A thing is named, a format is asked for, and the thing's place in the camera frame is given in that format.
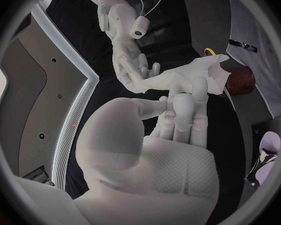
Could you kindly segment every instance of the white cloth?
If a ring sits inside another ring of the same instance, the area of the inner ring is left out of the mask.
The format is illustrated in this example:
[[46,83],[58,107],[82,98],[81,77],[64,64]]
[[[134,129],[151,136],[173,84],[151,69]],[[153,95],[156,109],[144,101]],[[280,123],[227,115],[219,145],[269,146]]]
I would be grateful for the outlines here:
[[227,55],[218,54],[196,58],[190,64],[166,70],[158,76],[135,81],[134,86],[145,93],[149,89],[170,90],[178,86],[181,92],[192,93],[192,81],[204,77],[208,82],[208,93],[220,95],[230,75],[219,63],[228,60]]

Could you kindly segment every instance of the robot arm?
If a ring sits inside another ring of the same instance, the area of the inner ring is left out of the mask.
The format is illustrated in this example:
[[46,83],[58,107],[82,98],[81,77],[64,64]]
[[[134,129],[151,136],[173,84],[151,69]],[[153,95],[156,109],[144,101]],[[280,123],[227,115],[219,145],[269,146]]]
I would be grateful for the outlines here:
[[134,81],[159,75],[160,64],[154,63],[148,70],[146,56],[141,53],[135,39],[143,37],[150,21],[138,16],[125,0],[91,0],[98,5],[100,29],[107,34],[113,45],[112,63],[118,80],[131,92],[141,93]]

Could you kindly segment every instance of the black fabric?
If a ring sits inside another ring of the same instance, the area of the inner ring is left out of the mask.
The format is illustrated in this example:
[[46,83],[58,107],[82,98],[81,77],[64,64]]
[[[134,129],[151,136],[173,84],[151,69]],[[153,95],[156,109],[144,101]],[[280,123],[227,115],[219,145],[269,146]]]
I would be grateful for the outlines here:
[[[140,12],[138,0],[127,0]],[[148,12],[158,0],[144,0]],[[128,91],[116,78],[110,39],[99,28],[97,6],[90,0],[53,0],[47,13],[80,54],[100,75],[98,83],[77,128],[70,157],[65,189],[73,198],[87,192],[88,186],[76,161],[76,142],[89,117],[108,101],[119,98],[158,100],[168,91]],[[200,57],[192,48],[191,31],[184,0],[163,0],[148,15],[148,33],[136,41],[148,58],[149,66],[161,64],[161,72],[190,63]],[[207,104],[208,149],[215,156],[220,181],[220,197],[208,224],[217,224],[237,209],[245,176],[245,148],[236,113],[226,97],[210,95]],[[154,129],[157,117],[144,120],[145,135]]]

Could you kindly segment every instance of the tissue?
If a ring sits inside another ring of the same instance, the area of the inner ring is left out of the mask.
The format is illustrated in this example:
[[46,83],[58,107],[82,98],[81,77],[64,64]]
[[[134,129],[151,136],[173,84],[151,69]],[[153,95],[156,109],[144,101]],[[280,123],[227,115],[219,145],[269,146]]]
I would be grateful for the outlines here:
[[145,93],[149,89],[171,90],[178,87],[181,93],[192,93],[192,82],[204,77],[208,82],[208,93],[220,95],[230,75],[219,63],[228,60],[227,55],[218,54],[196,58],[190,64],[166,70],[158,76],[135,81],[134,86]]

